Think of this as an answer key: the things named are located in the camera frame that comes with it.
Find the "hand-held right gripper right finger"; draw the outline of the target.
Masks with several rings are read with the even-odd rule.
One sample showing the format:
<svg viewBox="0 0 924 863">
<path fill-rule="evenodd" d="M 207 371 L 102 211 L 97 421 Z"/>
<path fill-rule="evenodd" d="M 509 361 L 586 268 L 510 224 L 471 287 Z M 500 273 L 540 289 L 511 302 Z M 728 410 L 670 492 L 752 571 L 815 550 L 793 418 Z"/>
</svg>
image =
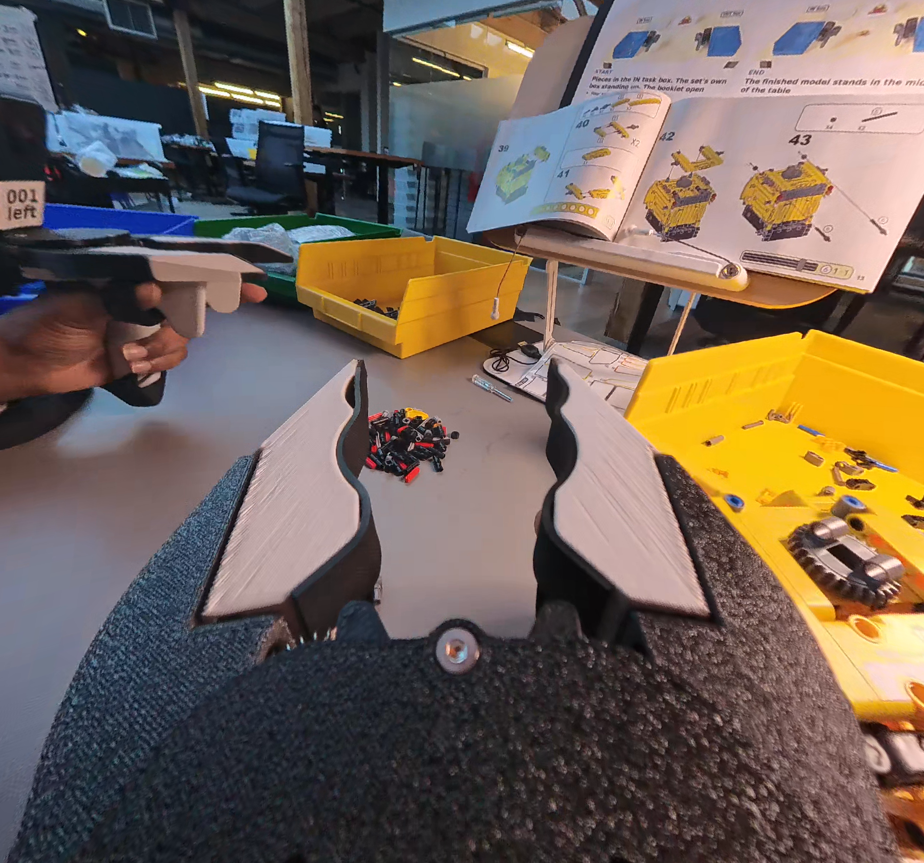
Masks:
<svg viewBox="0 0 924 863">
<path fill-rule="evenodd" d="M 553 483 L 533 551 L 536 614 L 564 604 L 605 643 L 632 641 L 643 615 L 712 621 L 662 457 L 567 362 L 550 362 L 545 410 Z"/>
</svg>

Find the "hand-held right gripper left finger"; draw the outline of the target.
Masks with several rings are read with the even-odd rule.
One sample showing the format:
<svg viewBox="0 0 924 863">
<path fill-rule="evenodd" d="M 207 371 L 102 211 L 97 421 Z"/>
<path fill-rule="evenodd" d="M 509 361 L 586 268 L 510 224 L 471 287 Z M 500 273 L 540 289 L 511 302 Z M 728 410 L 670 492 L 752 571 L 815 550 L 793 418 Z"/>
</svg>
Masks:
<svg viewBox="0 0 924 863">
<path fill-rule="evenodd" d="M 352 360 L 253 455 L 225 529 L 200 622 L 280 618 L 323 640 L 351 602 L 372 603 L 382 546 L 361 482 L 369 453 L 363 360 Z"/>
</svg>

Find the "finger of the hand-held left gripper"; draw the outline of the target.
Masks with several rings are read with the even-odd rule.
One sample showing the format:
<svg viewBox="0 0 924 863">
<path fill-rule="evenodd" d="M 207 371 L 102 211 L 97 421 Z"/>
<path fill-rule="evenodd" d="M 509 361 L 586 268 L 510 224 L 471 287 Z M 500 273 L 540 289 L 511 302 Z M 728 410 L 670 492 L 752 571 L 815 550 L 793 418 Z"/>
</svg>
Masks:
<svg viewBox="0 0 924 863">
<path fill-rule="evenodd" d="M 159 311 L 183 338 L 200 338 L 206 311 L 237 311 L 246 276 L 261 277 L 260 266 L 288 264 L 286 251 L 254 241 L 147 239 L 148 263 L 162 299 Z"/>
</svg>

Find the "grey desk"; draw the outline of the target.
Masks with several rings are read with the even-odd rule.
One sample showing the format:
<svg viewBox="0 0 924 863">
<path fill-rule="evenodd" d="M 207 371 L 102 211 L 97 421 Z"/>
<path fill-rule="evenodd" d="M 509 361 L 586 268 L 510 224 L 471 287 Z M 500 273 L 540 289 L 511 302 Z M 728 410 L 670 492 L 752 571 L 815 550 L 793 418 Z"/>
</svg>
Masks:
<svg viewBox="0 0 924 863">
<path fill-rule="evenodd" d="M 487 356 L 469 337 L 400 361 L 306 311 L 243 307 L 210 317 L 158 407 L 100 392 L 59 431 L 2 452 L 3 859 L 56 710 L 116 602 L 234 462 L 352 358 L 366 362 L 373 410 L 421 407 L 460 432 L 443 474 L 364 479 L 386 628 L 410 638 L 465 617 L 495 636 L 528 632 L 548 418 L 531 398 L 471 384 Z"/>
</svg>

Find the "person's left hand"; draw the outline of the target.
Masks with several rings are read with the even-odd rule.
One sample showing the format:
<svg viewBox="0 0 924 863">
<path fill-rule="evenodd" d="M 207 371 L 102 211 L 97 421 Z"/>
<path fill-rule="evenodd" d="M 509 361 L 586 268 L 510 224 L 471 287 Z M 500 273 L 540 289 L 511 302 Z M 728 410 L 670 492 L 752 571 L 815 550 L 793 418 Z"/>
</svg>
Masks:
<svg viewBox="0 0 924 863">
<path fill-rule="evenodd" d="M 135 287 L 139 308 L 162 298 L 155 283 Z M 97 292 L 52 292 L 1 319 L 1 403 L 101 387 L 118 378 L 107 350 L 110 321 Z M 123 358 L 140 375 L 167 372 L 188 355 L 187 338 L 163 325 L 128 343 Z"/>
</svg>

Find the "blue plastic bin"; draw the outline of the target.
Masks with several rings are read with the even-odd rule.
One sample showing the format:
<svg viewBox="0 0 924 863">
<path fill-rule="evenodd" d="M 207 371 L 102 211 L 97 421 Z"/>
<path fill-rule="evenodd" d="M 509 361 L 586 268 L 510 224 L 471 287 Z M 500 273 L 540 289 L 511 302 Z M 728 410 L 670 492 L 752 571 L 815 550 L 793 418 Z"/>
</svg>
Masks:
<svg viewBox="0 0 924 863">
<path fill-rule="evenodd" d="M 69 228 L 113 229 L 133 236 L 193 235 L 195 215 L 171 212 L 145 212 L 115 208 L 86 207 L 75 204 L 48 203 L 43 225 L 52 230 Z M 43 291 L 43 285 L 2 285 L 1 314 L 31 303 Z"/>
</svg>

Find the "clear plastic bag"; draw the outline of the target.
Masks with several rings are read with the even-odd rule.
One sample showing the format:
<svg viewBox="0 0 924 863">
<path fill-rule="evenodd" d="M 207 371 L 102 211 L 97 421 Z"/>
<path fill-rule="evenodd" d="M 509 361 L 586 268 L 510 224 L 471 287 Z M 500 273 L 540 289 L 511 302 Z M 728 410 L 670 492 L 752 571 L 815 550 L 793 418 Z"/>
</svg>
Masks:
<svg viewBox="0 0 924 863">
<path fill-rule="evenodd" d="M 347 228 L 339 225 L 305 225 L 286 229 L 279 223 L 269 223 L 258 228 L 238 226 L 221 236 L 225 241 L 246 241 L 260 243 L 286 252 L 297 260 L 300 247 L 307 243 L 337 241 L 353 236 Z"/>
</svg>

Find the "yellow bin with divider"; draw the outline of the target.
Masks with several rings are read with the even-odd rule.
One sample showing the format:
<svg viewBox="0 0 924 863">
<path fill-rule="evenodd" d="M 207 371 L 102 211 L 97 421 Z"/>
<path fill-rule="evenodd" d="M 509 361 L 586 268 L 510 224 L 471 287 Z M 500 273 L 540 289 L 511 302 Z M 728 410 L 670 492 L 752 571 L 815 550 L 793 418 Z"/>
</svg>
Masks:
<svg viewBox="0 0 924 863">
<path fill-rule="evenodd" d="M 793 403 L 806 421 L 923 485 L 922 363 L 818 331 L 650 361 L 627 418 L 699 485 L 703 440 Z M 826 516 L 777 508 L 739 514 L 710 499 L 788 593 L 856 716 L 922 732 L 922 533 L 889 514 L 861 516 L 855 532 L 905 567 L 899 596 L 874 610 L 822 590 L 787 551 L 793 530 Z"/>
</svg>

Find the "pile of black red pins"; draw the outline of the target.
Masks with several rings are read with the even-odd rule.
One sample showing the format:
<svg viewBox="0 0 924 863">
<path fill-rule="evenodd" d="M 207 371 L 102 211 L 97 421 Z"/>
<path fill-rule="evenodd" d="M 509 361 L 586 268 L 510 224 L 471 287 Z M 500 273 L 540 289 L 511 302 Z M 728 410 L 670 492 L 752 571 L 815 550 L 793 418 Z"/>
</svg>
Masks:
<svg viewBox="0 0 924 863">
<path fill-rule="evenodd" d="M 368 447 L 364 466 L 410 484 L 430 468 L 445 470 L 450 445 L 460 438 L 441 419 L 412 407 L 378 411 L 367 417 Z"/>
</svg>

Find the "black mesh office chair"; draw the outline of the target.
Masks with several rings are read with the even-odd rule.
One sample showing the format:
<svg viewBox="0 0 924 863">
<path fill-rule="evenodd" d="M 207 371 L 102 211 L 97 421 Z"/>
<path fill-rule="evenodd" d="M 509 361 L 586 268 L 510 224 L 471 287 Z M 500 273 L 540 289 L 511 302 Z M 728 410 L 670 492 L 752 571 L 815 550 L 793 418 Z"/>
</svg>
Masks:
<svg viewBox="0 0 924 863">
<path fill-rule="evenodd" d="M 304 173 L 304 128 L 260 120 L 251 184 L 226 171 L 225 195 L 253 211 L 300 212 L 308 207 Z"/>
</svg>

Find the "white sticker sheet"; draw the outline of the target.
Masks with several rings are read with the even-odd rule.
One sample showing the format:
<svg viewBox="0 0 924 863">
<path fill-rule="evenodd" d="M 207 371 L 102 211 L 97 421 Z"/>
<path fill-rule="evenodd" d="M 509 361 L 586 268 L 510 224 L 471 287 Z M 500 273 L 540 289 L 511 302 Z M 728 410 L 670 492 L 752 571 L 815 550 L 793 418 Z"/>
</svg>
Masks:
<svg viewBox="0 0 924 863">
<path fill-rule="evenodd" d="M 594 341 L 555 341 L 536 361 L 522 368 L 511 386 L 543 402 L 551 361 L 566 363 L 595 395 L 622 413 L 627 410 L 648 365 L 641 357 Z"/>
</svg>

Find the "green plastic bin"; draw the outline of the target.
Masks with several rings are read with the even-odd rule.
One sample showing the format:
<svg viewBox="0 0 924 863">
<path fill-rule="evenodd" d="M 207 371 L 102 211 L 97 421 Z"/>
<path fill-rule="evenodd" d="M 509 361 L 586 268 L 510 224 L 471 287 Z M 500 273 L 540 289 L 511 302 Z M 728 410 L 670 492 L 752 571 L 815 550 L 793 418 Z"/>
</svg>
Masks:
<svg viewBox="0 0 924 863">
<path fill-rule="evenodd" d="M 316 217 L 309 217 L 302 214 L 287 214 L 280 216 L 248 216 L 218 220 L 199 220 L 194 224 L 194 234 L 199 237 L 222 239 L 221 236 L 229 232 L 232 228 L 238 226 L 258 228 L 273 222 L 281 224 L 286 229 L 305 225 L 339 225 L 347 228 L 353 233 L 353 236 L 349 238 L 327 242 L 390 239 L 400 237 L 401 235 L 401 230 L 393 226 L 324 214 L 319 214 Z M 299 252 L 301 252 L 304 245 L 308 244 L 314 243 L 303 244 Z M 292 262 L 293 258 L 290 256 L 287 263 L 262 265 L 262 269 L 267 274 L 267 279 L 262 283 L 262 286 L 267 290 L 268 303 L 293 307 L 298 306 L 295 289 L 295 274 L 298 257 L 294 262 Z"/>
</svg>

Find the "dark background table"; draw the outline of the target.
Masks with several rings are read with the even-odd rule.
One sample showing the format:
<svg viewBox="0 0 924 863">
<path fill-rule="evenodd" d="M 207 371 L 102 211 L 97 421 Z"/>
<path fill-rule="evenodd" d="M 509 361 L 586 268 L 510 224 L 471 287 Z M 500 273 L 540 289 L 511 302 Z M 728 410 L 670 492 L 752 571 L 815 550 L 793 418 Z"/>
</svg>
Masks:
<svg viewBox="0 0 924 863">
<path fill-rule="evenodd" d="M 330 163 L 332 161 L 365 163 L 376 172 L 376 209 L 377 223 L 390 224 L 390 174 L 401 168 L 412 167 L 419 170 L 423 166 L 420 159 L 388 153 L 371 153 L 343 148 L 323 148 L 315 145 L 304 146 L 306 160 L 310 163 Z"/>
</svg>

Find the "dark grey gear piece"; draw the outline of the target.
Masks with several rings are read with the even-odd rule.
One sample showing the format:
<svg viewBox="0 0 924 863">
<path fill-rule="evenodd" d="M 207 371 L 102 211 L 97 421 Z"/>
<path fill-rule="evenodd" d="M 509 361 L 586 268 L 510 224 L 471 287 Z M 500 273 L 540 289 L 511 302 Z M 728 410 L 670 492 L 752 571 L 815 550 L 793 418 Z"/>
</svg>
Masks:
<svg viewBox="0 0 924 863">
<path fill-rule="evenodd" d="M 785 545 L 822 590 L 842 601 L 882 609 L 899 596 L 905 567 L 898 557 L 865 542 L 853 520 L 831 514 L 800 525 Z"/>
</svg>

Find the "heap of assorted small parts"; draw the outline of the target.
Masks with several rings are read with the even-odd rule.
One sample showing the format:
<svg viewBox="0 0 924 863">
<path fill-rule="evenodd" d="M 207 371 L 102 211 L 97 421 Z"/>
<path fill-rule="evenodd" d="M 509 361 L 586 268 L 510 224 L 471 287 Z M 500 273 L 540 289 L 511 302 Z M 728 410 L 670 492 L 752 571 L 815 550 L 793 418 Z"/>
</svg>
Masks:
<svg viewBox="0 0 924 863">
<path fill-rule="evenodd" d="M 802 405 L 773 407 L 701 444 L 697 480 L 731 512 L 759 508 L 834 511 L 862 529 L 863 514 L 889 514 L 922 533 L 922 483 L 802 416 Z"/>
</svg>

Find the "yellow plastic bin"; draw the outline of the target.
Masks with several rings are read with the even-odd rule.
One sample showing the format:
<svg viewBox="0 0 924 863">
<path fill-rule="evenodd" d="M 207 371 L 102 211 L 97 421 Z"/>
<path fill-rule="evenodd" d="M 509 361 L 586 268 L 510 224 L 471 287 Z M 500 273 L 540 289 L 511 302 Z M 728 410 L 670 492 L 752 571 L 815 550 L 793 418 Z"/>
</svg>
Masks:
<svg viewBox="0 0 924 863">
<path fill-rule="evenodd" d="M 315 319 L 399 359 L 509 321 L 531 258 L 422 236 L 304 245 L 297 299 Z M 399 307 L 397 320 L 355 299 Z"/>
</svg>

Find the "open instruction booklet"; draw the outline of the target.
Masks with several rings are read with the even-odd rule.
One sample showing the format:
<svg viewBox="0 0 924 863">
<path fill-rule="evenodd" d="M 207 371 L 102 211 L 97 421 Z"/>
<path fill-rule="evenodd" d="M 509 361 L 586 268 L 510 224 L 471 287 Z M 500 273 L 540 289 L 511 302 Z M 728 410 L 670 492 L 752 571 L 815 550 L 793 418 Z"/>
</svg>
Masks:
<svg viewBox="0 0 924 863">
<path fill-rule="evenodd" d="M 746 273 L 875 290 L 922 198 L 921 103 L 622 90 L 499 125 L 468 232 L 631 228 Z"/>
</svg>

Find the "thin wooden post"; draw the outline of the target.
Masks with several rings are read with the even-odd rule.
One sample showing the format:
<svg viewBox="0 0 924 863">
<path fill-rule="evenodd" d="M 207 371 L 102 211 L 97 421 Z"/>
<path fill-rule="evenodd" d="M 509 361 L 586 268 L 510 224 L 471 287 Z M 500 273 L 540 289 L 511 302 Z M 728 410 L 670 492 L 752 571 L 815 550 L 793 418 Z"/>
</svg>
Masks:
<svg viewBox="0 0 924 863">
<path fill-rule="evenodd" d="M 200 138 L 207 139 L 209 137 L 208 118 L 204 98 L 200 91 L 199 72 L 193 51 L 189 15 L 186 11 L 175 8 L 172 12 L 172 18 L 178 39 L 179 55 L 187 86 L 195 133 Z"/>
</svg>

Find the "white printed wall paper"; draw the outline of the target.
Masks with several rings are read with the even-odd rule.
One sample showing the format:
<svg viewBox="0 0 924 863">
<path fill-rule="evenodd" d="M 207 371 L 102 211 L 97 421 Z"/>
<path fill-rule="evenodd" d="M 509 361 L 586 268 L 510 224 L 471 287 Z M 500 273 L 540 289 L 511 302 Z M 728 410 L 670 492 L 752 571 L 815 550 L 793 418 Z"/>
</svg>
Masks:
<svg viewBox="0 0 924 863">
<path fill-rule="evenodd" d="M 1 94 L 39 103 L 56 113 L 56 102 L 36 28 L 23 7 L 1 6 Z"/>
</svg>

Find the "white wall air vent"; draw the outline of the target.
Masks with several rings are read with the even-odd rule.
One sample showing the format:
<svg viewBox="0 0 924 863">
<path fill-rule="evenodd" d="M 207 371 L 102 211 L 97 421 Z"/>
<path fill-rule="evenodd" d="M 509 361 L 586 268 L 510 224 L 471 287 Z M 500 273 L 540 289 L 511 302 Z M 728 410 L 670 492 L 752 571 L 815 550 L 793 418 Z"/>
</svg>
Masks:
<svg viewBox="0 0 924 863">
<path fill-rule="evenodd" d="M 137 0 L 101 0 L 107 25 L 113 31 L 137 38 L 158 38 L 148 3 Z"/>
</svg>

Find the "thick wooden post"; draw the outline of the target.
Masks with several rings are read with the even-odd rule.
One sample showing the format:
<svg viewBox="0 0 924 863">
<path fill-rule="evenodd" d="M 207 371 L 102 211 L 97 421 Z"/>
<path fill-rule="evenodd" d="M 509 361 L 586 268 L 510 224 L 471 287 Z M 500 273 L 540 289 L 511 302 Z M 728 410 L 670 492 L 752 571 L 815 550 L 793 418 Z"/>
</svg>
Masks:
<svg viewBox="0 0 924 863">
<path fill-rule="evenodd" d="M 293 120 L 304 126 L 312 126 L 314 116 L 306 0 L 282 2 Z"/>
</svg>

